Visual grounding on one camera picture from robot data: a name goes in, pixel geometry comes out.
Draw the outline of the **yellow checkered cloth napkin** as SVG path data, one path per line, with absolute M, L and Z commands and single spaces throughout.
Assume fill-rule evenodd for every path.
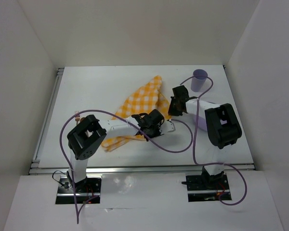
M 162 77 L 153 77 L 147 84 L 141 86 L 137 91 L 131 94 L 118 108 L 115 115 L 127 118 L 131 115 L 140 113 L 148 114 L 152 110 L 157 109 L 166 120 L 171 119 L 171 116 L 168 115 L 170 103 L 161 93 L 161 86 Z M 110 138 L 102 142 L 102 148 L 106 152 L 111 152 L 132 140 L 145 141 L 145 138 L 141 135 Z

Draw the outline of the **purple plastic cup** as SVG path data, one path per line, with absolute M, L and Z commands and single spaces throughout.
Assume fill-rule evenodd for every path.
M 191 79 L 191 90 L 193 92 L 199 92 L 204 85 L 206 79 L 208 77 L 208 73 L 203 69 L 196 69 L 193 72 L 193 77 Z

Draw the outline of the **copper fork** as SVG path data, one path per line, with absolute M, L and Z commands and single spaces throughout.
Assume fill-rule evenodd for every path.
M 78 125 L 80 122 L 80 114 L 79 111 L 75 111 L 75 122 Z

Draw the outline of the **purple plastic plate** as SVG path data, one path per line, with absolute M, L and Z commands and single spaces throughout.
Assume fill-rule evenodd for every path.
M 203 131 L 207 131 L 207 123 L 206 123 L 206 118 L 205 118 L 205 114 L 200 114 L 200 115 L 196 115 L 194 122 L 196 123 L 198 119 L 198 128 L 203 130 Z

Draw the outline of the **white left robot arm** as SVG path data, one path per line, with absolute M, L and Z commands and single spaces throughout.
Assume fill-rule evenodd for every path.
M 135 114 L 123 120 L 100 121 L 94 115 L 86 116 L 67 135 L 72 166 L 67 174 L 69 187 L 75 192 L 84 190 L 87 184 L 88 159 L 96 153 L 104 140 L 143 134 L 155 138 L 173 131 L 174 124 L 170 119 L 166 120 L 157 109 L 149 114 Z

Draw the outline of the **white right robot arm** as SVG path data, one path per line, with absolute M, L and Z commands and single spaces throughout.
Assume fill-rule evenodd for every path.
M 213 145 L 213 152 L 208 155 L 209 164 L 203 165 L 201 185 L 210 189 L 224 175 L 224 164 L 231 147 L 242 136 L 242 129 L 231 104 L 215 104 L 190 97 L 185 86 L 172 89 L 170 116 L 182 116 L 184 113 L 195 116 L 196 128 L 204 129 Z

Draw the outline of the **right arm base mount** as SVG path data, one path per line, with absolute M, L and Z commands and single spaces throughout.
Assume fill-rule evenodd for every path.
M 200 175 L 187 175 L 185 181 L 189 202 L 218 201 L 219 198 L 231 201 L 230 187 L 224 171 L 217 175 L 209 175 L 203 167 Z

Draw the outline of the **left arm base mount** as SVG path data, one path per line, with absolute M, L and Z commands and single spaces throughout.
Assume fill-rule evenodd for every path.
M 74 190 L 67 174 L 56 170 L 52 174 L 52 179 L 58 183 L 56 194 L 56 205 L 74 204 Z M 101 176 L 89 176 L 83 183 L 75 184 L 77 204 L 86 202 L 87 204 L 99 204 L 101 200 Z

